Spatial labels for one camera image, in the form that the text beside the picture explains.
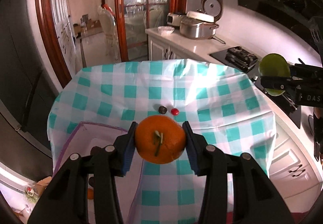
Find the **checkered tablecloth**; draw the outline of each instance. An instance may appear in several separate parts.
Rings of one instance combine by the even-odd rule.
[[[189,121],[209,144],[228,154],[248,152],[268,173],[276,126],[261,94],[237,69],[188,59],[84,68],[57,97],[48,117],[54,166],[79,122],[128,129],[132,121],[158,114],[163,105],[178,108],[178,116],[166,115],[180,124]],[[230,211],[231,176],[228,180]],[[128,223],[193,223],[204,185],[204,177],[193,175],[186,152],[165,165],[145,162]]]

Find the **countertop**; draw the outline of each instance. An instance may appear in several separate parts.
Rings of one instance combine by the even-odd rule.
[[[177,50],[182,51],[184,54],[189,55],[192,59],[203,60],[209,63],[222,64],[218,60],[209,56],[211,53],[219,52],[230,47],[239,46],[237,42],[232,39],[217,35],[220,39],[226,42],[225,45],[220,42],[209,39],[209,40],[193,40],[182,36],[179,30],[175,30],[168,36],[161,36],[158,33],[157,28],[146,29],[146,34],[152,36],[161,42],[169,44],[175,47]],[[263,50],[259,49],[259,52],[255,50],[249,50],[248,52],[255,54],[259,59],[263,57]],[[320,162],[317,162],[314,158],[314,137],[310,133],[310,129],[307,123],[308,115],[313,115],[313,108],[302,106],[301,115],[301,128],[293,123],[293,121],[281,110],[272,100],[264,94],[264,97],[271,107],[272,111],[276,114],[276,122],[286,131],[286,133],[293,139],[293,141],[301,149],[309,163],[311,164],[315,174],[317,175],[320,182],[322,182],[323,170]]]

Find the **small red ball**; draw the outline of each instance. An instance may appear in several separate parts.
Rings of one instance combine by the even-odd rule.
[[[172,113],[172,115],[178,115],[179,113],[180,113],[180,111],[177,109],[177,108],[173,108],[172,110],[171,110],[171,113]]]

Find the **silver screw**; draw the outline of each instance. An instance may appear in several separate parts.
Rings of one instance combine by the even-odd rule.
[[[70,155],[69,157],[71,160],[77,160],[79,158],[79,155],[76,153],[73,153],[72,155]]]
[[[215,146],[213,146],[213,145],[207,145],[206,146],[206,150],[209,151],[209,152],[214,152],[215,151]]]
[[[245,159],[245,160],[250,160],[251,156],[248,153],[242,153],[242,158]]]
[[[115,147],[113,145],[109,145],[105,147],[106,152],[113,152],[115,150]]]

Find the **orange fruit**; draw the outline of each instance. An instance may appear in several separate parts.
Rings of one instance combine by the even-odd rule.
[[[94,190],[88,188],[88,199],[94,199]]]
[[[158,149],[160,137],[163,142]],[[139,155],[155,164],[170,163],[178,159],[186,145],[186,135],[182,127],[164,115],[153,115],[139,123],[135,131],[135,145]]]

